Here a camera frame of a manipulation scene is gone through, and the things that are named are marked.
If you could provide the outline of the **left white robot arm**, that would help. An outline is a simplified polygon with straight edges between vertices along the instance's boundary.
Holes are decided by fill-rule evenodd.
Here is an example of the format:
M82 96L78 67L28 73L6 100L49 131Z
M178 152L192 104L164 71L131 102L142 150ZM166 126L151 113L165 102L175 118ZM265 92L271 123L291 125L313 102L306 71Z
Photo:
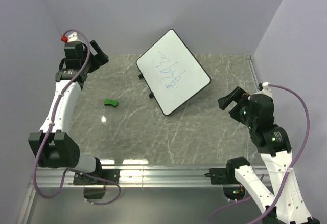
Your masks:
M68 41L64 53L55 75L55 95L49 113L39 132L29 135L28 142L35 155L35 166L82 171L91 184L98 184L104 173L99 168L99 159L82 154L69 130L87 75L106 64L109 58L94 40L88 45L78 40Z

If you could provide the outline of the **green whiteboard eraser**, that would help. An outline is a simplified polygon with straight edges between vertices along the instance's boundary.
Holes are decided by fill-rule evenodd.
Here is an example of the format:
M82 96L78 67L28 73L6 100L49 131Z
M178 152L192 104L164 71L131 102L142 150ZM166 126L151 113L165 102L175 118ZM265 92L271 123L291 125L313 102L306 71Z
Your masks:
M117 107L119 102L117 100L111 100L111 99L105 99L104 100L104 105L105 106L112 106L112 107Z

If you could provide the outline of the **white whiteboard black frame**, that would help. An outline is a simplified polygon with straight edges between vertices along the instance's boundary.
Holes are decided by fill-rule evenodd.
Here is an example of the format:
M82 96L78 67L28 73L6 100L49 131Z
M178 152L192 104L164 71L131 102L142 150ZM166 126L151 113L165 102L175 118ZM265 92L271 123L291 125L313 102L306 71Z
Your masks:
M173 29L146 50L136 66L165 116L211 83L210 75Z

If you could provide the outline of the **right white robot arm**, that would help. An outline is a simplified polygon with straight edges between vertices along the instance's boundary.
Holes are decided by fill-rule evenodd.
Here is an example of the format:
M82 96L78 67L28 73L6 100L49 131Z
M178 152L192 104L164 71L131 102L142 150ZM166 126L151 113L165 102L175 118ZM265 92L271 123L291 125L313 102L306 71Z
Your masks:
M238 86L218 104L225 110L235 102L230 117L248 128L273 190L268 190L244 157L228 160L225 176L231 183L240 183L259 208L261 215L252 223L319 223L306 207L294 172L302 152L293 156L287 132L274 122L271 88L264 82L258 92L249 94Z

